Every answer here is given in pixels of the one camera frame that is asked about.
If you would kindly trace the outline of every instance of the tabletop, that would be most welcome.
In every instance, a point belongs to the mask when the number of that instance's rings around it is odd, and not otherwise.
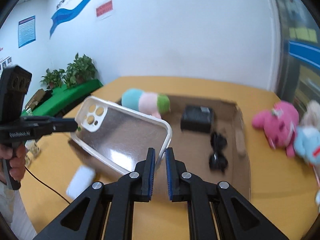
[[[272,150],[263,131],[251,126],[253,116],[271,109],[279,98],[272,92],[227,82],[180,77],[121,77],[98,89],[92,95],[116,102],[129,88],[140,88],[171,95],[217,98],[233,101],[240,107],[251,167],[251,203],[290,239],[298,240],[316,219],[317,191],[311,168],[298,158],[288,159],[285,151]],[[77,106],[66,117],[74,117]],[[42,138],[40,156],[30,171],[63,196],[81,161],[68,144],[70,134],[53,134]],[[105,176],[97,176],[104,183]],[[29,174],[22,180],[21,197],[36,229],[41,231],[67,203]],[[185,203],[136,203],[132,239],[189,239]]]

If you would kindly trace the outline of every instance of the blue wave wall decal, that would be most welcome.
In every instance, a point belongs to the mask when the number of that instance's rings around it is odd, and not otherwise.
[[[289,41],[289,54],[313,67],[320,68],[320,48],[297,41]]]
[[[71,21],[72,19],[76,18],[89,2],[90,0],[82,0],[82,2],[72,10],[61,8],[56,11],[55,14],[51,17],[53,23],[50,29],[50,37],[59,24]]]

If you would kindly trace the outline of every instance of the metal screw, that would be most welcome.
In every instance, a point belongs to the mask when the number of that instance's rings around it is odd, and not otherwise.
[[[227,189],[229,187],[229,183],[222,181],[219,183],[220,188]]]
[[[191,178],[191,173],[190,172],[184,172],[184,173],[181,174],[181,176],[184,179],[190,179]]]
[[[102,187],[102,183],[101,182],[95,182],[92,184],[92,188],[93,189],[99,189]]]
[[[134,172],[131,172],[129,176],[130,176],[130,178],[135,179],[135,178],[139,177],[139,173],[134,171]]]

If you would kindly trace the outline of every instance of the red sign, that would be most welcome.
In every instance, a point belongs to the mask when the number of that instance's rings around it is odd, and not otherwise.
[[[112,0],[110,0],[109,2],[102,4],[101,6],[99,6],[98,8],[96,8],[96,12],[97,12],[97,17],[112,11],[113,7],[112,7]]]

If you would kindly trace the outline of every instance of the person's hand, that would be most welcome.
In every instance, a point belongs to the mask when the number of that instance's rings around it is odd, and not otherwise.
[[[12,169],[10,170],[10,175],[16,181],[21,181],[24,177],[24,173],[26,172],[25,164],[25,156],[26,156],[26,148],[23,144],[21,144],[17,151],[17,157],[12,158],[12,149],[0,144],[0,181],[6,184],[6,179],[2,170],[2,161],[1,159],[10,160],[10,166]]]

